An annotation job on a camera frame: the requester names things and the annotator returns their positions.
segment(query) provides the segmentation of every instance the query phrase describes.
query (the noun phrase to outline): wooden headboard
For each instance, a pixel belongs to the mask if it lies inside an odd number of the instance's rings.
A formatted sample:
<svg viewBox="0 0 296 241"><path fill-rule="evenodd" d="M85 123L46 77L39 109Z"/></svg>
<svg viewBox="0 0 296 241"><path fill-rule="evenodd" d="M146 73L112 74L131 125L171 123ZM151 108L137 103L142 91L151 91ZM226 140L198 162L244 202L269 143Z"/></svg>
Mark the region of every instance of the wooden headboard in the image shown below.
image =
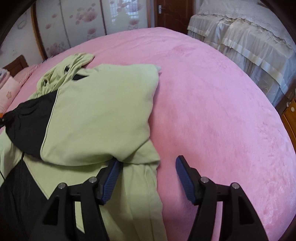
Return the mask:
<svg viewBox="0 0 296 241"><path fill-rule="evenodd" d="M8 70L10 72L10 75L14 77L18 72L20 72L22 69L28 67L28 64L25 60L25 57L23 55L17 57L14 61L12 61L10 64L6 65L4 69Z"/></svg>

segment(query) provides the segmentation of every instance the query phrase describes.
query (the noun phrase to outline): metal screw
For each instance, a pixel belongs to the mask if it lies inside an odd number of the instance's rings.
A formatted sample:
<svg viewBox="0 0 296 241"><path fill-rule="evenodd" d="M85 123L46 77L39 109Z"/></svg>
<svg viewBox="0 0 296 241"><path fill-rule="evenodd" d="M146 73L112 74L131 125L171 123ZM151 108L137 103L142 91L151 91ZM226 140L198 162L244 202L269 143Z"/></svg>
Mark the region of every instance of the metal screw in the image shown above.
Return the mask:
<svg viewBox="0 0 296 241"><path fill-rule="evenodd" d="M203 183L209 182L209 179L207 177L201 177L200 179Z"/></svg>
<svg viewBox="0 0 296 241"><path fill-rule="evenodd" d="M234 189L239 189L239 188L240 188L240 186L239 186L238 183L232 183L231 186L232 186Z"/></svg>
<svg viewBox="0 0 296 241"><path fill-rule="evenodd" d="M91 177L90 179L89 179L89 182L90 183L95 183L97 181L97 178L96 177Z"/></svg>
<svg viewBox="0 0 296 241"><path fill-rule="evenodd" d="M65 183L60 183L60 184L58 185L58 188L59 188L59 189L63 189L65 186L66 186Z"/></svg>

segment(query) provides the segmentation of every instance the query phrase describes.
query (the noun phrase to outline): pink blanket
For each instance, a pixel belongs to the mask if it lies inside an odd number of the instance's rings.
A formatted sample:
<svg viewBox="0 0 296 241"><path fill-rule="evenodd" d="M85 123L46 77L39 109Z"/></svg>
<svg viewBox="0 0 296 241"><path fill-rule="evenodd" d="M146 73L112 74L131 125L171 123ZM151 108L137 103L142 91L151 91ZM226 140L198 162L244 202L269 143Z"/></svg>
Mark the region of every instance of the pink blanket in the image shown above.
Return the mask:
<svg viewBox="0 0 296 241"><path fill-rule="evenodd" d="M164 28L96 38L40 65L9 110L25 101L39 78L65 57L95 54L88 65L149 63L161 66L151 139L161 156L158 192L169 241L186 241L196 214L175 170L184 155L216 183L238 182L254 205L270 241L296 213L296 156L281 119L253 81L212 47ZM218 205L213 241L219 237Z"/></svg>

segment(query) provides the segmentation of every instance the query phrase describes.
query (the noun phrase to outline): wooden drawer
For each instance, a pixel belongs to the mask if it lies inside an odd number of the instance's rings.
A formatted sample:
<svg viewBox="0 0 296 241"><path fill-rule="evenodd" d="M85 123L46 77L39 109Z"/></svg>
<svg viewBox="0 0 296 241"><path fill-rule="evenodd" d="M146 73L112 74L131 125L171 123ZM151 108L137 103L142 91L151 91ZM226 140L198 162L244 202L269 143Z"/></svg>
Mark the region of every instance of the wooden drawer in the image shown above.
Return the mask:
<svg viewBox="0 0 296 241"><path fill-rule="evenodd" d="M289 107L281 115L281 120L292 141L293 147L296 150L296 102L294 99L292 100Z"/></svg>

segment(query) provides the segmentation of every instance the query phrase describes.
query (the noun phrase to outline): wooden door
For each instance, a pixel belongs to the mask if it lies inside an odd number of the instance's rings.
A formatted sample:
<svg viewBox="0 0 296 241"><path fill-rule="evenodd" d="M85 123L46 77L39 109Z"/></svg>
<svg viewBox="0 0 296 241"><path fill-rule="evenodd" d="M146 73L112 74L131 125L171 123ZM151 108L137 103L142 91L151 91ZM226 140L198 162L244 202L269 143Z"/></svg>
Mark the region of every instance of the wooden door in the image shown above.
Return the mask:
<svg viewBox="0 0 296 241"><path fill-rule="evenodd" d="M193 0L154 0L154 9L156 27L187 34L187 26L193 15Z"/></svg>

